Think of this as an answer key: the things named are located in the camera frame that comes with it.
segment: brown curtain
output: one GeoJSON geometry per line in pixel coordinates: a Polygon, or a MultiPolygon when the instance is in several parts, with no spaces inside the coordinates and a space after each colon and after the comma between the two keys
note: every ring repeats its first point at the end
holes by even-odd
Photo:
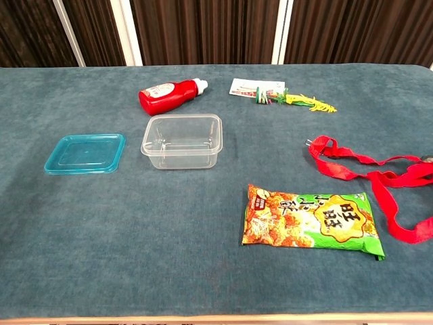
{"type": "Polygon", "coordinates": [[[271,63],[279,0],[131,0],[143,64],[271,63]]]}
{"type": "Polygon", "coordinates": [[[110,0],[63,0],[86,66],[126,65],[110,0]]]}
{"type": "Polygon", "coordinates": [[[433,0],[294,0],[284,63],[433,62],[433,0]]]}
{"type": "Polygon", "coordinates": [[[78,66],[52,0],[0,0],[0,66],[78,66]]]}

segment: blue plastic lid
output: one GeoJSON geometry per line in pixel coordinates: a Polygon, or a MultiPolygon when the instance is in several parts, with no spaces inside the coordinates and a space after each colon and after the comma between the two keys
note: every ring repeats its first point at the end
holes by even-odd
{"type": "Polygon", "coordinates": [[[122,134],[68,135],[62,138],[45,163],[48,174],[112,173],[122,156],[122,134]]]}

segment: table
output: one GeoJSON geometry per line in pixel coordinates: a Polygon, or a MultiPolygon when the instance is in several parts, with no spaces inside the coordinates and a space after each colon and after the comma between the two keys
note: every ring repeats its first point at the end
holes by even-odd
{"type": "MultiPolygon", "coordinates": [[[[304,146],[326,134],[377,159],[431,154],[428,69],[2,68],[0,86],[0,324],[433,319],[433,241],[395,240],[369,183],[320,174],[304,146]],[[150,117],[137,92],[194,77],[209,88],[173,113],[219,115],[223,151],[209,170],[159,171],[140,153],[150,117]],[[285,81],[292,93],[316,96],[338,112],[257,105],[228,94],[234,77],[285,81]],[[44,173],[60,138],[87,133],[126,136],[115,173],[44,173]],[[367,192],[386,260],[241,246],[249,183],[293,193],[367,192]]],[[[392,193],[402,225],[431,215],[431,186],[392,193]]]]}

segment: green snack bag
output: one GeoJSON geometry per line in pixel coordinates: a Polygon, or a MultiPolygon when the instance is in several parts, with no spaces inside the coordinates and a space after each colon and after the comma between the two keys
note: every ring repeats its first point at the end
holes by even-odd
{"type": "Polygon", "coordinates": [[[242,244],[336,248],[385,259],[365,193],[290,194],[249,185],[242,244]]]}

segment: ketchup bottle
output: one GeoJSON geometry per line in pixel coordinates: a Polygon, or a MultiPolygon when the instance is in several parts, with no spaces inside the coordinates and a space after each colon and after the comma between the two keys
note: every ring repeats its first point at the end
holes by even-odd
{"type": "Polygon", "coordinates": [[[138,93],[141,106],[149,115],[157,115],[179,107],[201,95],[208,82],[195,78],[180,83],[164,83],[138,93]]]}

